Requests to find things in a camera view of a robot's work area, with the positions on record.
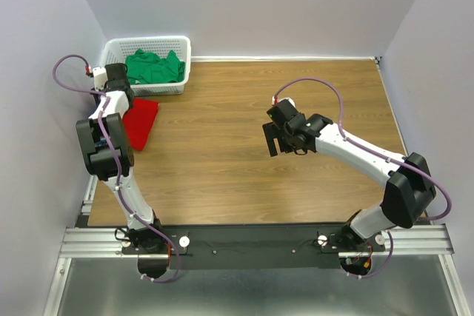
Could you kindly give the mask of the red t shirt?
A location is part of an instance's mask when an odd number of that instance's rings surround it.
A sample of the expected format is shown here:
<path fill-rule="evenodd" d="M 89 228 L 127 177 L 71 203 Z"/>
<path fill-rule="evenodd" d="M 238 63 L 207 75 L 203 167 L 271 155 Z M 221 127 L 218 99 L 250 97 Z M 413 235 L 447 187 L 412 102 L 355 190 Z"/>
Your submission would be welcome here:
<path fill-rule="evenodd" d="M 159 103 L 135 98 L 133 107 L 123 117 L 125 131 L 133 149 L 142 151 L 158 114 Z"/>

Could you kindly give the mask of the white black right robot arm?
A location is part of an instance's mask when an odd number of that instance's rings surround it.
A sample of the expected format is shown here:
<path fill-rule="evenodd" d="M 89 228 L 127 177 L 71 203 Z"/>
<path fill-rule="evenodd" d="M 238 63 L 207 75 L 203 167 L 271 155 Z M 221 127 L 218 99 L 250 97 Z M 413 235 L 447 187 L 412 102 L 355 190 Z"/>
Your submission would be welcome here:
<path fill-rule="evenodd" d="M 434 200 L 435 187 L 422 155 L 405 157 L 349 134 L 323 115 L 306 117 L 292 100 L 283 99 L 267 111 L 262 129 L 271 156 L 280 152 L 319 152 L 337 158 L 384 188 L 380 203 L 353 214 L 329 238 L 340 249 L 356 251 L 384 229 L 415 225 Z"/>

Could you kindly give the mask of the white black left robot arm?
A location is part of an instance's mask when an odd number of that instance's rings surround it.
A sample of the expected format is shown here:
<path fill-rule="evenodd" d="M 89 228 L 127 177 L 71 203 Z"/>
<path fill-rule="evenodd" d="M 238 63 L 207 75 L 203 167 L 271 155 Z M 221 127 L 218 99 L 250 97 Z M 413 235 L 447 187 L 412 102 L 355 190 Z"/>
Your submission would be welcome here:
<path fill-rule="evenodd" d="M 145 201 L 133 175 L 134 154 L 123 122 L 133 107 L 134 92 L 123 63 L 92 69 L 97 108 L 76 123 L 87 171 L 104 182 L 122 208 L 127 227 L 118 240 L 137 252 L 163 252 L 166 240 L 160 220 Z"/>

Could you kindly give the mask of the white plastic laundry basket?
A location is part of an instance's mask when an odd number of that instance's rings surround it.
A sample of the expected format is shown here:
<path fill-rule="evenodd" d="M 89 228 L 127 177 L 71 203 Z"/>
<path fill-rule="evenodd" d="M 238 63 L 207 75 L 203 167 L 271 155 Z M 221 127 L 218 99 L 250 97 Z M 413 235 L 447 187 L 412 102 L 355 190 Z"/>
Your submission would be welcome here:
<path fill-rule="evenodd" d="M 190 76 L 191 43 L 186 36 L 115 38 L 100 65 L 123 63 L 136 96 L 180 95 Z"/>

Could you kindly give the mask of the green crumpled t shirt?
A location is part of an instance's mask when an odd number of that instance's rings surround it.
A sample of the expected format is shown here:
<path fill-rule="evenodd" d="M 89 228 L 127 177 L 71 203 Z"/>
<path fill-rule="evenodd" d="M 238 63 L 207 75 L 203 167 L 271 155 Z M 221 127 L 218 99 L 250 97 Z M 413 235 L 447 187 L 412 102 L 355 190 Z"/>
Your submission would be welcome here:
<path fill-rule="evenodd" d="M 165 57 L 138 49 L 125 60 L 127 77 L 134 85 L 174 84 L 184 80 L 185 62 L 173 50 Z"/>

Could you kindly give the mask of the blue folded t shirt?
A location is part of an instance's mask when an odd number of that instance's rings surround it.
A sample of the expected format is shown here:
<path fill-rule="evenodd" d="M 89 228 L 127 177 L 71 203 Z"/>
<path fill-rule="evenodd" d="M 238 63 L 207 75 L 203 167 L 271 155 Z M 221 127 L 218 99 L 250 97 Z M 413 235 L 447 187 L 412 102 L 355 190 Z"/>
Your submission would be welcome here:
<path fill-rule="evenodd" d="M 95 145 L 97 147 L 104 146 L 104 145 L 107 145 L 107 141 L 105 139 L 101 139 L 101 140 L 95 142 Z"/>

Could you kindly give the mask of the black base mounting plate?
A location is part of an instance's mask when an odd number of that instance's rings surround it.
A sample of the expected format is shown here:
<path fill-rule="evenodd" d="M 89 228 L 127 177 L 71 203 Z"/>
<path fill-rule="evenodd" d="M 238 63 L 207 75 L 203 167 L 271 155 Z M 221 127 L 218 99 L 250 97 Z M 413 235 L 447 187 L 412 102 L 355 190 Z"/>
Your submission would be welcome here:
<path fill-rule="evenodd" d="M 138 258 L 138 271 L 159 280 L 177 271 L 346 267 L 365 275 L 380 232 L 367 241 L 348 237 L 342 223 L 168 225 L 161 234 L 119 227 L 122 253 Z"/>

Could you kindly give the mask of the white table edge rail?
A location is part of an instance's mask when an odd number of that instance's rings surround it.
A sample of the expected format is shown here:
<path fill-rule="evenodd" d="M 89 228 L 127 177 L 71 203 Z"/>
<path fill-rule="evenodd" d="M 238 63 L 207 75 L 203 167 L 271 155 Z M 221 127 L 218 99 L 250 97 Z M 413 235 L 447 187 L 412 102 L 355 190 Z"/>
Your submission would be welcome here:
<path fill-rule="evenodd" d="M 192 56 L 192 62 L 379 61 L 381 56 Z"/>

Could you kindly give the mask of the aluminium frame rail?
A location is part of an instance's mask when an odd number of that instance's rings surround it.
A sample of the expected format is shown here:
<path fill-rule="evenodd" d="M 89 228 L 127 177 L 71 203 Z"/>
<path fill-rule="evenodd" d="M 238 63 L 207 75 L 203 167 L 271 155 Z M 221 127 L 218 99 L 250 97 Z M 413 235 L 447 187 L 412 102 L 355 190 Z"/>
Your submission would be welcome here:
<path fill-rule="evenodd" d="M 444 225 L 418 225 L 391 230 L 394 255 L 452 255 L 454 248 Z M 113 228 L 71 228 L 64 233 L 60 258 L 127 258 Z"/>

